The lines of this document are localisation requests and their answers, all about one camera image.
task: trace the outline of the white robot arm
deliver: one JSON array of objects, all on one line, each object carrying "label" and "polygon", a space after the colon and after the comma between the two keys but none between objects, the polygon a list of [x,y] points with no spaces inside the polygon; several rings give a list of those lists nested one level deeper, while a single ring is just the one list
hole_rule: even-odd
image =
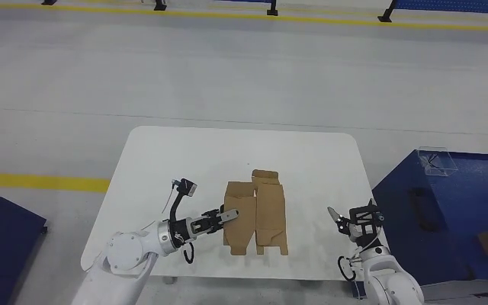
[{"label": "white robot arm", "polygon": [[[147,230],[130,233],[115,233],[104,250],[96,258],[79,288],[72,305],[134,305],[139,299],[146,281],[159,256],[168,256],[178,251],[185,243],[201,234],[211,234],[223,228],[223,223],[237,218],[237,210],[210,210],[196,219],[176,220],[176,209],[183,196],[192,196],[197,185],[189,180],[173,181],[178,196],[172,205],[169,220],[155,221]],[[144,264],[135,276],[115,274],[113,271],[128,271]]]},{"label": "white robot arm", "polygon": [[339,232],[349,236],[352,242],[362,247],[349,259],[351,263],[362,263],[364,269],[364,289],[371,305],[421,305],[424,304],[424,295],[419,284],[408,272],[403,270],[390,250],[383,246],[378,239],[384,217],[379,208],[370,201],[366,207],[357,207],[349,211],[351,219],[339,215],[331,207],[328,208],[330,216],[334,219]]}]

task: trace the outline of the black post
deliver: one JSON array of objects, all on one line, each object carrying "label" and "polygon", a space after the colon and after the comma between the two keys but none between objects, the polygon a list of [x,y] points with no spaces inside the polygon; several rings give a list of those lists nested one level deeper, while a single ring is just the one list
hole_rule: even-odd
[{"label": "black post", "polygon": [[54,3],[56,3],[57,0],[44,0],[43,3],[41,3],[41,5],[53,5]]},{"label": "black post", "polygon": [[268,9],[268,16],[278,16],[278,11],[276,10],[276,0],[271,0],[271,9]]},{"label": "black post", "polygon": [[390,7],[384,11],[383,16],[378,16],[378,20],[381,22],[391,22],[390,16],[393,10],[395,9],[395,7],[397,6],[397,2],[398,0],[392,0]]},{"label": "black post", "polygon": [[162,0],[156,0],[156,6],[154,7],[155,11],[165,11],[167,5],[162,3]]}]

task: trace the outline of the blue box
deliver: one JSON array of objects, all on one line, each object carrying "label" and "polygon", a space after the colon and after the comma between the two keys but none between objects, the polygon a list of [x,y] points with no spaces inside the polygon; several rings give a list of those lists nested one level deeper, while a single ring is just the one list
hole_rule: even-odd
[{"label": "blue box", "polygon": [[451,152],[457,171],[426,175],[411,152],[373,190],[393,255],[420,285],[488,280],[488,155]]}]

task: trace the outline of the brown cardboard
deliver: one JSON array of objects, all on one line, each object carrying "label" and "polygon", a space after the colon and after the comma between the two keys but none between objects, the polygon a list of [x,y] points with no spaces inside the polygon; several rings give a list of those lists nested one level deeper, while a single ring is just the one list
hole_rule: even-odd
[{"label": "brown cardboard", "polygon": [[[274,173],[276,173],[276,178],[266,178],[275,179],[272,180],[273,183],[278,180],[278,173]],[[256,201],[256,251],[259,255],[262,255],[264,254],[264,246],[278,246],[282,255],[288,255],[283,185],[256,183],[254,178],[254,186],[258,186]]]},{"label": "brown cardboard", "polygon": [[256,193],[258,192],[258,186],[262,183],[266,183],[268,185],[280,184],[280,181],[278,180],[278,172],[263,171],[261,169],[253,170],[251,179]]},{"label": "brown cardboard", "polygon": [[488,232],[478,234],[478,238],[480,239],[483,250],[485,250],[485,254],[488,255]]},{"label": "brown cardboard", "polygon": [[227,184],[223,210],[237,209],[239,216],[223,225],[223,244],[230,246],[231,255],[245,255],[247,245],[255,232],[256,197],[251,182]]}]

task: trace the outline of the gray floor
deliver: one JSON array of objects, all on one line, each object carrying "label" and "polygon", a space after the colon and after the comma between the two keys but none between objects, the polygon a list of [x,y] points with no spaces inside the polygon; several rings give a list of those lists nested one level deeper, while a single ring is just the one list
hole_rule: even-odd
[{"label": "gray floor", "polygon": [[[139,125],[350,133],[372,187],[419,146],[488,153],[486,32],[14,10],[0,28],[0,172],[110,178]],[[68,303],[103,195],[1,194],[51,226],[17,304]],[[139,303],[163,302],[357,303],[341,283],[153,279]]]}]

